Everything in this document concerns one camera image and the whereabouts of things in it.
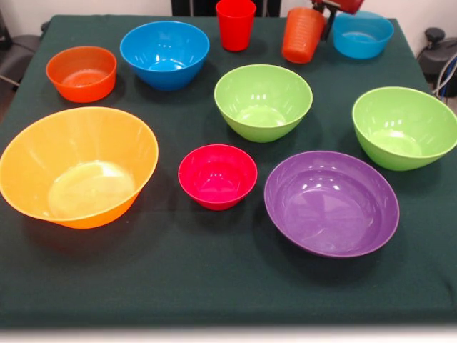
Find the yellow bowl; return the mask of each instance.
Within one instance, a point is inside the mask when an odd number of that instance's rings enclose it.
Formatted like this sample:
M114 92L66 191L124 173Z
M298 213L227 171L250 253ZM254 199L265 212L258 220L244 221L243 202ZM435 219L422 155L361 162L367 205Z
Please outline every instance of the yellow bowl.
M90 229L119 218L157 165L159 147L139 118L81 107L28 126L0 158L0 193L19 212Z

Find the red bowl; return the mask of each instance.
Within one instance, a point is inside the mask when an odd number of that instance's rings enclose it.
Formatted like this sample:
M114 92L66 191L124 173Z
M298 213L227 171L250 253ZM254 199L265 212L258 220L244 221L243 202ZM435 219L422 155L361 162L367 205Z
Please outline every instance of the red bowl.
M65 99L88 103L104 98L116 83L116 57L97 46L63 50L46 65L46 75Z
M206 145L184 157L178 180L201 206L221 211L238 204L253 189L257 166L246 152L234 146Z

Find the orange cup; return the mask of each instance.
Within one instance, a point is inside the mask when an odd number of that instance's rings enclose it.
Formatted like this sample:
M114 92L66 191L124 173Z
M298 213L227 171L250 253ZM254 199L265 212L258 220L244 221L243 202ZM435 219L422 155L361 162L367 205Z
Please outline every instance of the orange cup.
M77 46L55 55L46 75L65 99L88 103L104 98L116 83L116 57L97 46Z
M118 109L80 107L26 127L0 157L0 193L27 216L75 229L120 217L159 157L152 130Z
M322 13L314 9L296 7L290 10L283 37L283 57L297 64L309 63L325 25Z

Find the dark green tablecloth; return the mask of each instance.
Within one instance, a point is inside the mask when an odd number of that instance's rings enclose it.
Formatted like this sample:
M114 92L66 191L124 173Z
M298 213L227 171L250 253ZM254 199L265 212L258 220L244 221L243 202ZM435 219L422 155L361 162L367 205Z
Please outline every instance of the dark green tablecloth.
M395 189L401 220L392 240L366 257L332 260L279 234L263 205L268 173L301 151L327 149L368 161L351 123L358 96L379 86L427 90L396 21L382 56L354 61L321 43L309 65L281 58L283 19L256 19L248 50L221 48L215 18L182 18L211 41L196 79L181 91L154 91L129 70L119 42L159 18L56 16L7 117L0 149L24 127L78 106L46 79L62 49L98 45L118 58L113 93L95 105L129 111L156 133L157 170L133 207L106 227L78 231L22 216L0 201L0 324L306 324L454 322L457 286L456 152L415 171L377 169ZM255 144L233 133L213 100L217 80L245 64L278 64L302 75L312 110L284 138ZM180 189L181 159L203 144L226 143L257 162L253 192L225 212L207 211Z

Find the blue bowl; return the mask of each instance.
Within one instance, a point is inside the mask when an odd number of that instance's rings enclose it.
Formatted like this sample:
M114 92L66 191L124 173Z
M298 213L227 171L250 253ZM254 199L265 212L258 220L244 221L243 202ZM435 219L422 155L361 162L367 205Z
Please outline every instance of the blue bowl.
M393 36L392 23L375 13L339 14L333 23L333 45L353 59L378 56Z
M207 35L179 21L136 27L121 41L121 55L135 74L161 91L187 86L201 70L208 51Z

